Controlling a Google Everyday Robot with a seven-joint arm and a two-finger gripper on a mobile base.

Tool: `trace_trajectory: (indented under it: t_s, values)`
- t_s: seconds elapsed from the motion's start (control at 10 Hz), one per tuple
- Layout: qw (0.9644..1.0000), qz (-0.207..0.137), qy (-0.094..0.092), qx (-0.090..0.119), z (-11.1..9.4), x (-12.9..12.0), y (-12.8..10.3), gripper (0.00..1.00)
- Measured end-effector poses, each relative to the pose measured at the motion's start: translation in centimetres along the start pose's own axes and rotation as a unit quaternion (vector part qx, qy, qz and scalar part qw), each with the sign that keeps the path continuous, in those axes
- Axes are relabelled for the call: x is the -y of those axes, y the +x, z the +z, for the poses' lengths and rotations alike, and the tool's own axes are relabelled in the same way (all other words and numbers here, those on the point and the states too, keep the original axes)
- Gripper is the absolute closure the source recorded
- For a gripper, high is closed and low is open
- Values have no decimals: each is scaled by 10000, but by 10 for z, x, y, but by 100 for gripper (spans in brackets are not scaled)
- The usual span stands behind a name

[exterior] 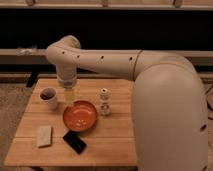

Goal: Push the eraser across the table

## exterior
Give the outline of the translucent cylindrical end effector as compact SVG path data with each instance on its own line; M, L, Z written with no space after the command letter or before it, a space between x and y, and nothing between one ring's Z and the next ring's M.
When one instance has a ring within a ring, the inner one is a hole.
M73 102L75 99L75 90L74 87L77 83L77 77L71 78L62 78L60 76L57 77L59 85L64 89L64 96L67 102Z

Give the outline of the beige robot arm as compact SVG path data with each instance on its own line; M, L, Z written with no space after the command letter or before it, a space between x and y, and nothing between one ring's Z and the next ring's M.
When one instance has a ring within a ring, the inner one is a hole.
M69 35L46 49L62 87L78 68L131 80L138 171L207 171L208 109L203 83L185 57L150 50L85 50Z

